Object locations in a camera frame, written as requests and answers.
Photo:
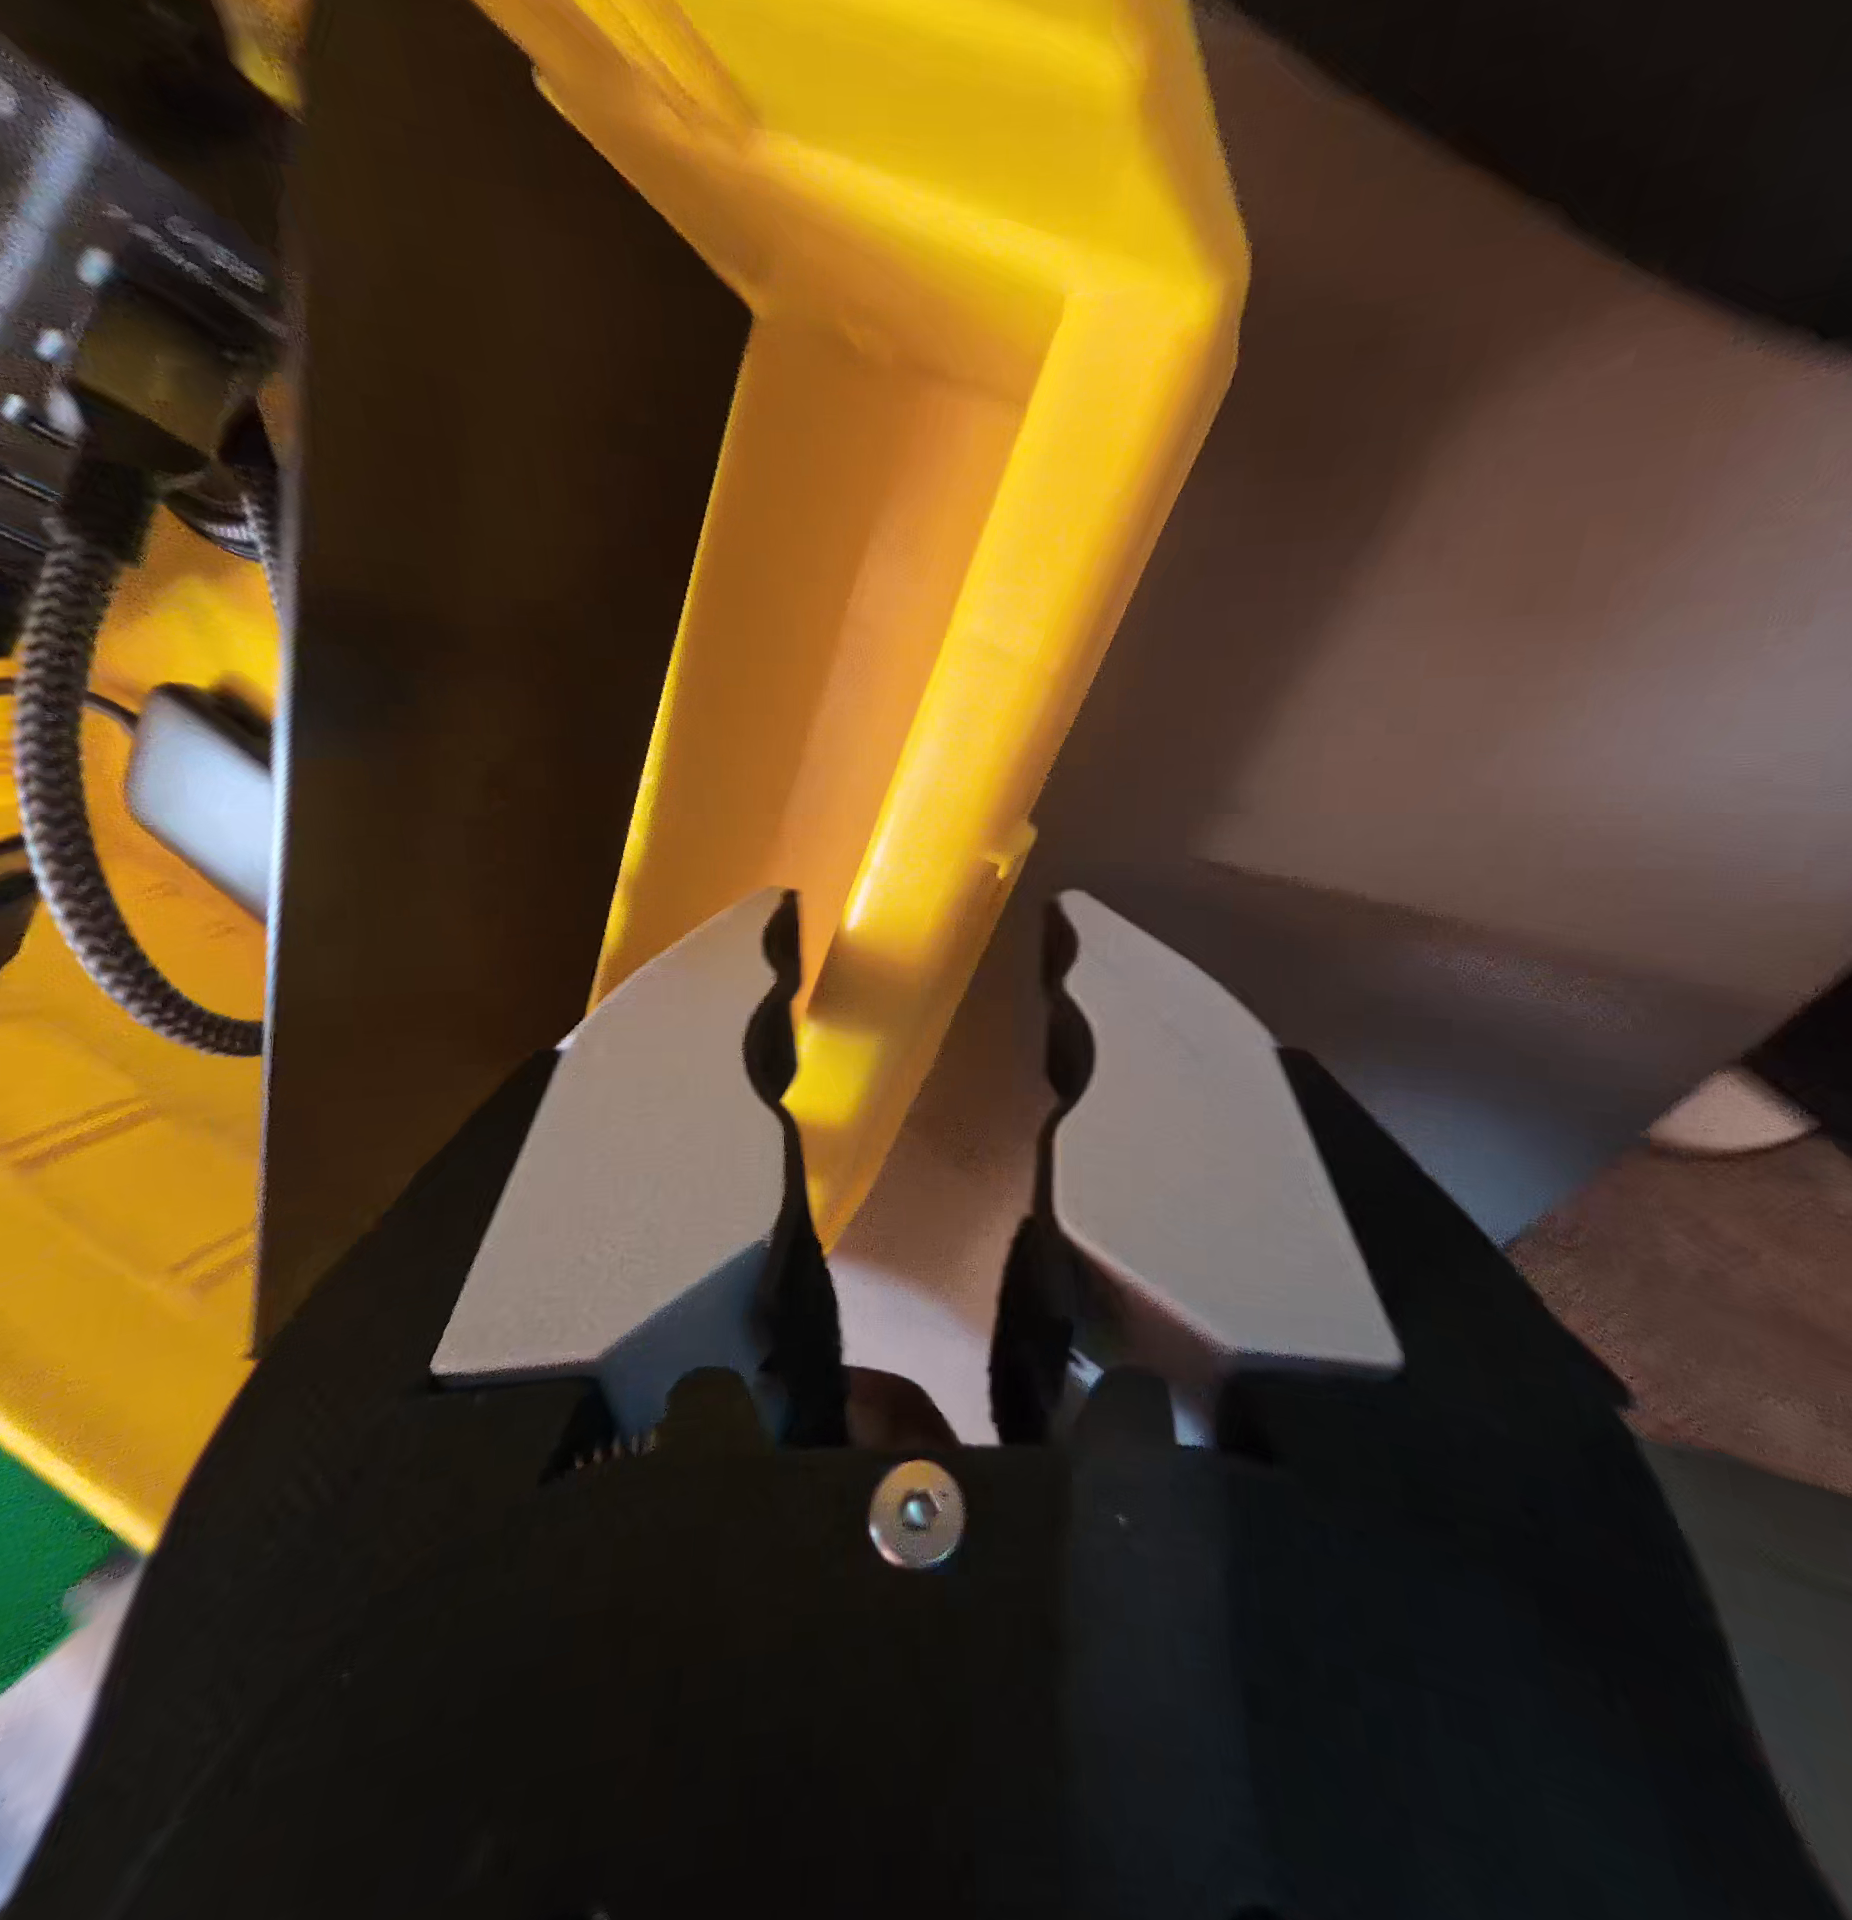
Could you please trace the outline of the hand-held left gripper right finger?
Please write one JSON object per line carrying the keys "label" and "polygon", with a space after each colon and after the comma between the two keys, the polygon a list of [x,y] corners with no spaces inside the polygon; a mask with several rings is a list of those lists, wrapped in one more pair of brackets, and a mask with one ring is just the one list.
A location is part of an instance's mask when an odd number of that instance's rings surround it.
{"label": "hand-held left gripper right finger", "polygon": [[1039,944],[1049,1110],[988,1342],[1005,1444],[1047,1444],[1117,1373],[1213,1444],[1236,1383],[1404,1369],[1280,1044],[1155,935],[1073,888]]}

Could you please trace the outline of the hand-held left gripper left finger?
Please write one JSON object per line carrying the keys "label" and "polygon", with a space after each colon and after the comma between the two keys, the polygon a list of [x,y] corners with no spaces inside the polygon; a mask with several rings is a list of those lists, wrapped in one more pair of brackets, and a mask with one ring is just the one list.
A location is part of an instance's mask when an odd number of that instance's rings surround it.
{"label": "hand-held left gripper left finger", "polygon": [[836,1293],[786,1092],[800,900],[713,915],[580,1021],[430,1361],[442,1386],[579,1381],[619,1449],[733,1374],[766,1433],[849,1438]]}

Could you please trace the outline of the silver grey USB hub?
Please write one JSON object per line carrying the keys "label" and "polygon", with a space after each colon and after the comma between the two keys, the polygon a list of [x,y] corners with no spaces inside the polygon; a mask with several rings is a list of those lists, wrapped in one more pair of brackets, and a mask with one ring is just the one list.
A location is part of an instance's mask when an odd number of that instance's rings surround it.
{"label": "silver grey USB hub", "polygon": [[128,817],[218,894],[269,925],[281,831],[273,720],[228,686],[146,695],[124,775]]}

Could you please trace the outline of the yellow plastic bin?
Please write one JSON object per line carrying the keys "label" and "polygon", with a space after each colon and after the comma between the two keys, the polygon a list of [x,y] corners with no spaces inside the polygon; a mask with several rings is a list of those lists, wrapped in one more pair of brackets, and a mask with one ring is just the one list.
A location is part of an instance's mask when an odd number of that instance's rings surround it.
{"label": "yellow plastic bin", "polygon": [[[285,1335],[255,1352],[276,881],[261,925],[127,804],[146,696],[231,689],[271,720],[283,853],[319,4],[212,7],[285,116],[281,332],[100,296],[0,651],[0,1449],[142,1553]],[[746,308],[586,1002],[795,892],[833,1246],[1232,378],[1250,251],[1193,8],[476,7]]]}

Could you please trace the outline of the black USB hub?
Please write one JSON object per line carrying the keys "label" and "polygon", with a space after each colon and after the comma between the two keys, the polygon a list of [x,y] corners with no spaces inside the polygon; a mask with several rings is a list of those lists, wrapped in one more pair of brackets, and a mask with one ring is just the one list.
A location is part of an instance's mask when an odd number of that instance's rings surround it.
{"label": "black USB hub", "polygon": [[67,366],[117,282],[231,349],[283,332],[285,115],[212,4],[0,4],[0,653],[80,423]]}

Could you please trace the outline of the person's left hand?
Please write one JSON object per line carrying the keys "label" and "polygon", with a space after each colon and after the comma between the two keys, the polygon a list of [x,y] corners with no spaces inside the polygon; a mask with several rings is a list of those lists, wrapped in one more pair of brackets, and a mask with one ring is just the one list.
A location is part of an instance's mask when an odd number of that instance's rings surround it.
{"label": "person's left hand", "polygon": [[963,1446],[934,1399],[913,1378],[849,1365],[844,1381],[847,1444],[868,1452],[924,1459]]}

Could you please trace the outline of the large green plastic bin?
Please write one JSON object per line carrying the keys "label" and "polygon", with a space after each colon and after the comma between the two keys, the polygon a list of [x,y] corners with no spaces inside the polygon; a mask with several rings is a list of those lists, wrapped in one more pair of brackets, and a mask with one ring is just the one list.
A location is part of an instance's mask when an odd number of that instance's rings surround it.
{"label": "large green plastic bin", "polygon": [[0,1446],[0,1695],[71,1635],[71,1594],[117,1553],[109,1528]]}

